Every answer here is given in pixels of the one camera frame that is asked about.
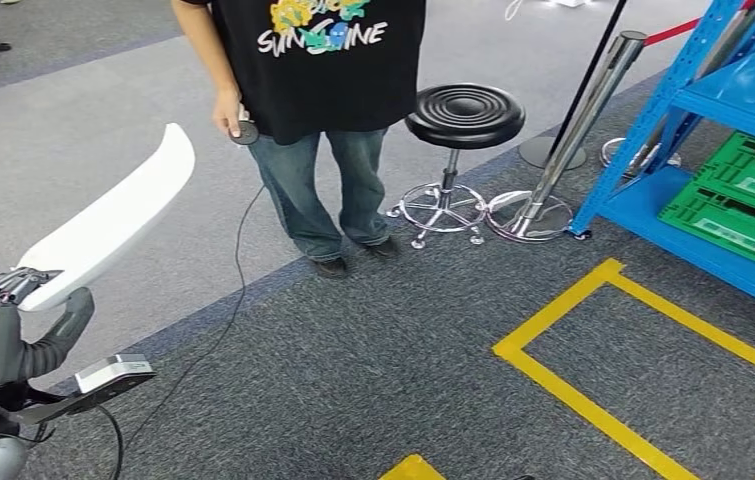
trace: shoe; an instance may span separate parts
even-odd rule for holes
[[[365,249],[380,258],[396,258],[401,254],[398,244],[392,237],[379,245],[365,245]]]
[[[342,258],[328,260],[326,262],[312,261],[318,275],[324,278],[342,279],[348,276],[348,264]]]

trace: blue jeans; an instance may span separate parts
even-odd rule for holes
[[[385,242],[389,228],[378,210],[386,192],[377,170],[386,130],[325,135],[342,177],[342,230],[360,245]],[[261,136],[250,152],[289,238],[309,259],[325,262],[341,257],[342,234],[315,191],[320,138],[314,134],[292,145],[279,145]]]

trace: bar stool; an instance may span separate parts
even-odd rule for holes
[[[486,200],[473,189],[455,183],[463,150],[498,146],[513,139],[524,126],[524,109],[506,92],[472,83],[442,85],[418,93],[416,112],[406,126],[419,140],[450,149],[442,180],[412,188],[387,215],[403,216],[421,229],[412,247],[422,249],[428,232],[470,230],[480,245],[478,225],[486,216]]]

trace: black t-shirt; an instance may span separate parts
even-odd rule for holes
[[[415,109],[426,0],[184,1],[211,4],[245,108],[280,144]]]

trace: yellow tape rectangle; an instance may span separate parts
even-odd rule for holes
[[[534,338],[550,328],[557,320],[564,317],[596,290],[609,283],[716,345],[755,365],[754,347],[624,277],[621,275],[623,268],[624,265],[620,262],[608,259],[495,344],[492,350],[664,478],[669,480],[697,480],[693,473],[523,351],[524,347]]]

